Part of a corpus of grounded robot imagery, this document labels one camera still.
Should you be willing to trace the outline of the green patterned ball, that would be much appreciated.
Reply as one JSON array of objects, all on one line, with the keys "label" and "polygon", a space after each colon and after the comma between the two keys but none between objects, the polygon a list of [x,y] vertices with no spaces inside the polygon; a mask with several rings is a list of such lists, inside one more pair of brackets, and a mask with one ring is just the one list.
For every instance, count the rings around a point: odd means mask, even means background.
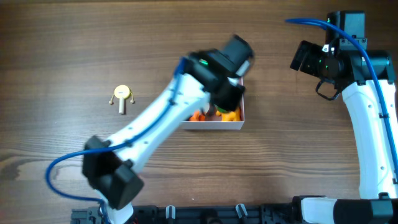
[{"label": "green patterned ball", "polygon": [[217,109],[217,112],[219,112],[219,113],[229,113],[229,110],[225,110],[225,109],[220,108],[218,106],[216,106],[216,109]]}]

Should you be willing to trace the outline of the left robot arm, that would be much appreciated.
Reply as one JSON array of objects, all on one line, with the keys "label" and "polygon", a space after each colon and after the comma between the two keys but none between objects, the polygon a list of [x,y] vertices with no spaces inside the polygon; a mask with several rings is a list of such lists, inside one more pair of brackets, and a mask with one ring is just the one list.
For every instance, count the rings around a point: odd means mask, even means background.
[{"label": "left robot arm", "polygon": [[104,200],[104,222],[132,217],[131,202],[144,186],[138,173],[182,122],[209,104],[226,111],[239,106],[245,91],[239,81],[253,58],[253,49],[238,35],[221,50],[189,53],[167,88],[134,121],[105,141],[92,136],[85,143],[82,173]]}]

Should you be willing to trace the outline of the white plush duck toy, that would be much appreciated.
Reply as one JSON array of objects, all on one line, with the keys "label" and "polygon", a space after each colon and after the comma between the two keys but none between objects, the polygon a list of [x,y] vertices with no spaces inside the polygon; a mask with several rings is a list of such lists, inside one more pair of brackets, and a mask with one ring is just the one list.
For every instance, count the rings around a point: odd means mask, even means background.
[{"label": "white plush duck toy", "polygon": [[205,116],[205,114],[202,111],[197,110],[196,112],[194,112],[193,115],[191,115],[191,117],[189,117],[188,120],[192,121],[192,122],[206,121],[206,116]]}]

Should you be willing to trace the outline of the yellow wooden rattle drum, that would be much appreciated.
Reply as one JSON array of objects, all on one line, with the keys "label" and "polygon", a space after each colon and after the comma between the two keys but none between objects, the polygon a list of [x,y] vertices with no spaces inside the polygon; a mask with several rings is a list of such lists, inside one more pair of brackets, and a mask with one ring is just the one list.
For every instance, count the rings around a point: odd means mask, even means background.
[{"label": "yellow wooden rattle drum", "polygon": [[114,89],[114,93],[112,94],[111,99],[108,101],[110,105],[114,104],[114,98],[119,100],[119,114],[125,114],[127,100],[129,100],[131,104],[135,103],[134,95],[131,89],[126,85],[119,85]]}]

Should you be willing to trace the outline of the orange dinosaur toy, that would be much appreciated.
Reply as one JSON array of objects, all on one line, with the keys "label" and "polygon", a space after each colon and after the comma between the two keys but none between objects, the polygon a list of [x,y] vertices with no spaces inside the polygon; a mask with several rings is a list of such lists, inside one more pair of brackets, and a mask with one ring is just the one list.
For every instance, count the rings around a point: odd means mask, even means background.
[{"label": "orange dinosaur toy", "polygon": [[241,121],[241,109],[237,108],[235,111],[230,111],[227,113],[222,113],[221,111],[216,112],[217,116],[221,117],[222,121],[233,121],[238,122]]}]

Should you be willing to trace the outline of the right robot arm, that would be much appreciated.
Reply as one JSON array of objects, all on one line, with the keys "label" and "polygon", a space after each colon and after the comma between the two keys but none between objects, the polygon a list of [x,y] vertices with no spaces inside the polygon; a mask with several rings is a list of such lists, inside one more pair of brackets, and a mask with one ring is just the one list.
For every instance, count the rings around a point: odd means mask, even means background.
[{"label": "right robot arm", "polygon": [[396,75],[391,55],[368,50],[362,11],[336,11],[326,20],[292,18],[326,32],[325,44],[302,41],[293,70],[330,83],[350,115],[360,168],[359,198],[296,196],[299,223],[397,222]]}]

